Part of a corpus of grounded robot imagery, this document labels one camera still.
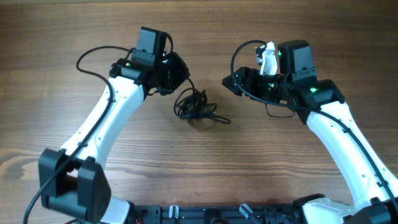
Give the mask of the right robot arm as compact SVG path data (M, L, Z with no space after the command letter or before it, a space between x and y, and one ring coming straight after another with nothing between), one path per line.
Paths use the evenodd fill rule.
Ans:
M295 201L302 223L396 223L397 178L374 152L331 80L319 80L310 44L255 41L258 68L231 69L222 84L238 96L288 108L321 140L353 205L314 194Z

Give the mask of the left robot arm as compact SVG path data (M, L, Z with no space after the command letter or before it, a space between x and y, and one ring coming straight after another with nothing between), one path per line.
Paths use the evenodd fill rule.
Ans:
M188 77L182 58L166 44L166 33L147 27L137 45L113 63L106 87L79 130L59 150L39 158L40 189L34 200L81 223L137 223L134 204L114 197L104 167L131 115L155 93L169 95Z

